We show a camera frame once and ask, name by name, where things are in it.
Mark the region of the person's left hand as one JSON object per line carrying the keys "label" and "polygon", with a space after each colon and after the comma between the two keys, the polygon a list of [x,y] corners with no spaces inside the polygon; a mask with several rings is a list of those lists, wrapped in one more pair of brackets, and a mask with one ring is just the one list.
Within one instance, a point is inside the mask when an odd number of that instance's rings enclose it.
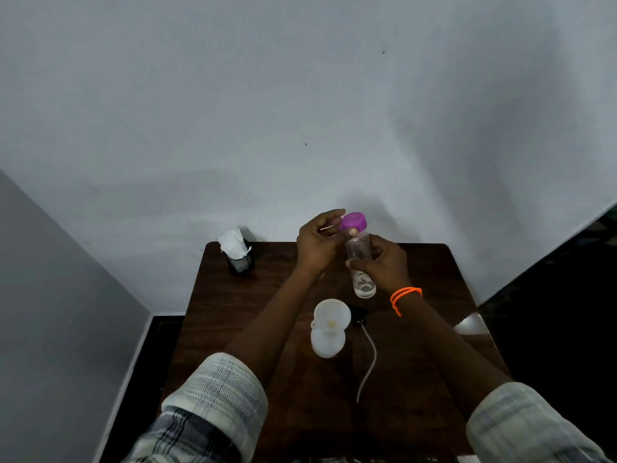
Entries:
{"label": "person's left hand", "polygon": [[333,209],[318,214],[303,225],[297,236],[296,270],[316,280],[334,260],[347,241],[337,239],[345,209]]}

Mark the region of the person's right hand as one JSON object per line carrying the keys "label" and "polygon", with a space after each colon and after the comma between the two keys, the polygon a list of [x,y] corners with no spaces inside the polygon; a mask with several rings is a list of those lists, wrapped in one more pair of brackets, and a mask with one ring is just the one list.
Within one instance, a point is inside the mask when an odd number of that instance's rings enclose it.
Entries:
{"label": "person's right hand", "polygon": [[408,273],[407,254],[397,243],[376,234],[370,235],[373,276],[370,278],[378,289],[391,295],[394,291],[412,286]]}

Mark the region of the purple bottle cap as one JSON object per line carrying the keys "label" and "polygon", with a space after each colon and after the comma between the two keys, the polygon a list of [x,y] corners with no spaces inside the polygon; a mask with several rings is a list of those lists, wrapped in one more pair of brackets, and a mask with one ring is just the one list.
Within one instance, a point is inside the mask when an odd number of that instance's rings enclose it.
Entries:
{"label": "purple bottle cap", "polygon": [[349,228],[355,228],[357,233],[363,233],[367,229],[366,216],[362,212],[352,212],[345,214],[340,223],[340,230],[344,231]]}

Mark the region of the clear plastic bottle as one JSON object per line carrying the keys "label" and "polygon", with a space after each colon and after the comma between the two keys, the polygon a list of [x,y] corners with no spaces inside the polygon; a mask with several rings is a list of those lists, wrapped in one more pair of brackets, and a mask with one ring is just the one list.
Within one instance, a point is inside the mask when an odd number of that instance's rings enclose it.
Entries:
{"label": "clear plastic bottle", "polygon": [[[347,258],[349,260],[371,260],[372,248],[370,235],[364,231],[352,238],[345,244]],[[350,268],[353,290],[360,299],[368,299],[375,295],[376,286],[370,276],[364,272]]]}

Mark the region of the person's left forearm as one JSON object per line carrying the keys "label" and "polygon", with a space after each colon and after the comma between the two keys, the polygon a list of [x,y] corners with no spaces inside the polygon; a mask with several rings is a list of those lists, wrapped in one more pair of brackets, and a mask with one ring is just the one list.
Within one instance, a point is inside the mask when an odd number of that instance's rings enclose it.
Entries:
{"label": "person's left forearm", "polygon": [[258,316],[224,352],[240,360],[267,388],[294,328],[302,304],[323,268],[298,264]]}

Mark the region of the person's right forearm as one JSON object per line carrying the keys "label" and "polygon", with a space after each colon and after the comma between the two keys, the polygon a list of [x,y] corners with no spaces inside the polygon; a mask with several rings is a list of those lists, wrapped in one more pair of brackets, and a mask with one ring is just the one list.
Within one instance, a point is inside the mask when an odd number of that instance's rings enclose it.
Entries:
{"label": "person's right forearm", "polygon": [[498,387],[512,378],[475,350],[420,295],[412,293],[398,302],[402,319],[426,346],[443,376],[457,408],[468,421]]}

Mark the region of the orange thread wristband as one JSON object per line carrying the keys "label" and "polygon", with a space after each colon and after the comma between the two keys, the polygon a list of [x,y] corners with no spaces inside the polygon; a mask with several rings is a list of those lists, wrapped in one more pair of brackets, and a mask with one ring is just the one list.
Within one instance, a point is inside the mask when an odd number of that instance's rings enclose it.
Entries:
{"label": "orange thread wristband", "polygon": [[422,289],[419,287],[412,287],[412,286],[403,287],[401,289],[398,289],[397,291],[394,291],[391,294],[389,298],[390,305],[391,305],[391,308],[395,311],[397,317],[400,317],[400,318],[402,317],[402,313],[398,307],[398,302],[406,295],[410,295],[412,293],[415,293],[423,297]]}

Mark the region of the white breast pump flange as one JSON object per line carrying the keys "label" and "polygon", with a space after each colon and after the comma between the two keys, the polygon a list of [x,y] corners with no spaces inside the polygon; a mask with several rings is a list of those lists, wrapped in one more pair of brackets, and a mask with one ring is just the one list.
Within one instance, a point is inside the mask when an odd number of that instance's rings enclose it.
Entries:
{"label": "white breast pump flange", "polygon": [[314,353],[323,359],[338,355],[346,342],[345,330],[351,322],[351,310],[337,299],[325,299],[313,311],[310,342]]}

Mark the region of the black tissue holder cup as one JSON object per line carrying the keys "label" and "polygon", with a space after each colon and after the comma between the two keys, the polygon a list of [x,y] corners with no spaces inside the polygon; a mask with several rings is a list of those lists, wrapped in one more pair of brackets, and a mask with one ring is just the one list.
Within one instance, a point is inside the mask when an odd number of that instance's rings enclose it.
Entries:
{"label": "black tissue holder cup", "polygon": [[243,239],[243,242],[246,245],[246,248],[248,249],[247,254],[243,258],[233,259],[229,257],[227,254],[225,255],[230,272],[233,275],[239,276],[239,277],[248,275],[248,273],[253,271],[255,267],[255,259],[251,251],[252,243],[251,241],[247,241],[246,239]]}

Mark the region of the white tissue paper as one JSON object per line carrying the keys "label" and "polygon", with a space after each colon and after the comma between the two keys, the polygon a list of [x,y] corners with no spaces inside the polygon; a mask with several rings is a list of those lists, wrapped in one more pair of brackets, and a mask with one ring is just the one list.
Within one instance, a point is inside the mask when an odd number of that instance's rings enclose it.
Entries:
{"label": "white tissue paper", "polygon": [[251,251],[238,227],[227,230],[217,238],[217,242],[229,260],[241,260]]}

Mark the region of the plaid shirt sleeve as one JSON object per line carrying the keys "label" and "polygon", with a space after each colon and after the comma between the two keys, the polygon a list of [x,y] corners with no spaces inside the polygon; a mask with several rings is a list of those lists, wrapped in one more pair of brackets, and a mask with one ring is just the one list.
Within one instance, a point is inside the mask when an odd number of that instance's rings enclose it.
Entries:
{"label": "plaid shirt sleeve", "polygon": [[267,411],[255,374],[212,354],[164,400],[122,463],[251,463]]}
{"label": "plaid shirt sleeve", "polygon": [[468,419],[466,434],[481,463],[613,463],[538,392],[519,382],[490,392]]}

